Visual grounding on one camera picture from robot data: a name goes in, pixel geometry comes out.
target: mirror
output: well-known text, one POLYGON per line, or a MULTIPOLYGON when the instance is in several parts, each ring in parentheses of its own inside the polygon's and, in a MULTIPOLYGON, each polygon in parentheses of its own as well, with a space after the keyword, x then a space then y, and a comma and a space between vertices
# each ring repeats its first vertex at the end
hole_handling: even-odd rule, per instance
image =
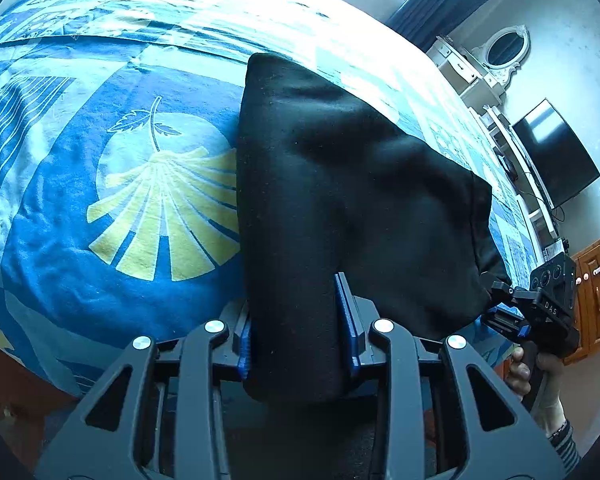
POLYGON ((515 25, 499 30, 485 44, 472 49, 471 53, 506 88, 511 75, 525 59, 529 46, 528 30, 524 25, 515 25))
POLYGON ((487 62, 491 66, 501 66, 511 62, 522 51, 525 38, 515 32, 501 36, 489 49, 487 62))

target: finger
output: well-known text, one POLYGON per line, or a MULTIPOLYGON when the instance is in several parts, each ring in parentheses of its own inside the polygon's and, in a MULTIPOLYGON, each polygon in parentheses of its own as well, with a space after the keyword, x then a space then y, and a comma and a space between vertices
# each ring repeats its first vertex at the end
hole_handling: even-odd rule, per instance
POLYGON ((560 375, 564 370, 562 361, 553 354, 539 353, 536 358, 538 368, 549 372, 551 375, 560 375))
POLYGON ((511 354, 511 359, 513 359, 513 362, 519 363, 520 361, 522 361, 522 358, 524 356, 525 351, 522 349, 522 346, 517 346, 516 348, 514 348, 513 354, 511 354))
POLYGON ((515 378, 522 379, 523 381, 528 381, 529 377, 531 377, 531 371, 524 363, 513 363, 509 367, 509 373, 515 378))
POLYGON ((519 396, 525 396, 531 391, 531 384, 529 384, 529 381, 523 381, 516 377, 507 377, 505 382, 507 383, 507 386, 519 396))

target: tv screen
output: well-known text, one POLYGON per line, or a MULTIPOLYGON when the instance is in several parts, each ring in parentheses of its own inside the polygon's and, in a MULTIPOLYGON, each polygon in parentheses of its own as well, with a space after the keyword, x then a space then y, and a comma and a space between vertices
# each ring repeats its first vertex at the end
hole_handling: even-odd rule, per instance
POLYGON ((513 126, 554 207, 576 196, 600 176, 573 130, 547 100, 513 126))

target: bed sheet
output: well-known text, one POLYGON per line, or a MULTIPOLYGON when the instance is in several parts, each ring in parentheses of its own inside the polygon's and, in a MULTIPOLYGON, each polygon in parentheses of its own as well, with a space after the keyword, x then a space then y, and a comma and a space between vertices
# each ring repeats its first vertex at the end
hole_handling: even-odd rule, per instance
MULTIPOLYGON (((491 233, 528 286, 534 251, 487 139, 433 63, 363 12, 24 0, 0 18, 0 348, 79 396, 135 336, 184 336, 243 295, 234 143, 255 52, 314 70, 487 180, 491 233)), ((511 346, 477 321, 462 333, 490 364, 511 346)))

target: silver screw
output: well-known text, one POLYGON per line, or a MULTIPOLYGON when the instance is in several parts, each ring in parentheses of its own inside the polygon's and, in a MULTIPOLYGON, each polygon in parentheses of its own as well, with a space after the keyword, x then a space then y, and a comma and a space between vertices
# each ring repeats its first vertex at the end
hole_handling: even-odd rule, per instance
POLYGON ((222 330, 224 330, 224 323, 219 319, 212 319, 211 321, 207 321, 205 323, 205 330, 210 334, 217 334, 218 332, 222 332, 222 330))
POLYGON ((449 344, 449 346, 451 346, 451 348, 455 348, 456 350, 466 346, 466 339, 461 335, 449 336, 449 339, 447 339, 446 342, 449 344))
POLYGON ((374 322, 374 328, 378 330, 378 332, 386 334, 394 329, 394 324, 388 319, 378 319, 374 322))
POLYGON ((136 350, 144 350, 145 348, 149 348, 149 346, 151 346, 151 339, 145 335, 138 336, 134 339, 134 348, 136 350))

